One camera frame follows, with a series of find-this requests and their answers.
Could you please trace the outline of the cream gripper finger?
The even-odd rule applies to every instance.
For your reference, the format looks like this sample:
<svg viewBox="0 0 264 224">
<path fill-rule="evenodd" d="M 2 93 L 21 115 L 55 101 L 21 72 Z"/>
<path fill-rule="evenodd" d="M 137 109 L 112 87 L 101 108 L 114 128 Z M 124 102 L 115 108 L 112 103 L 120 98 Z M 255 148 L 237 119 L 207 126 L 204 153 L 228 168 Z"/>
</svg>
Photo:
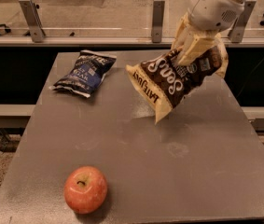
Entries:
<svg viewBox="0 0 264 224">
<path fill-rule="evenodd" d="M 180 46 L 177 48 L 178 55 L 176 59 L 176 64 L 181 66 L 190 65 L 196 58 L 201 56 L 206 48 L 203 46 L 191 46 L 186 48 L 185 46 Z"/>
</svg>

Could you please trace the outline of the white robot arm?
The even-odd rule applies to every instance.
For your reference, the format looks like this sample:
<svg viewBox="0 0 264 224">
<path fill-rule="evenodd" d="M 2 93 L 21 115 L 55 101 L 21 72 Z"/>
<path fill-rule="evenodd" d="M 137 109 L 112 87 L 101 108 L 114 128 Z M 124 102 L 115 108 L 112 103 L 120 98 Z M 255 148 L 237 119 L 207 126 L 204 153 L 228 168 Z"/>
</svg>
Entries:
<svg viewBox="0 0 264 224">
<path fill-rule="evenodd" d="M 171 49 L 180 49 L 176 65 L 190 65 L 215 45 L 219 33 L 243 13 L 245 0 L 189 0 Z"/>
</svg>

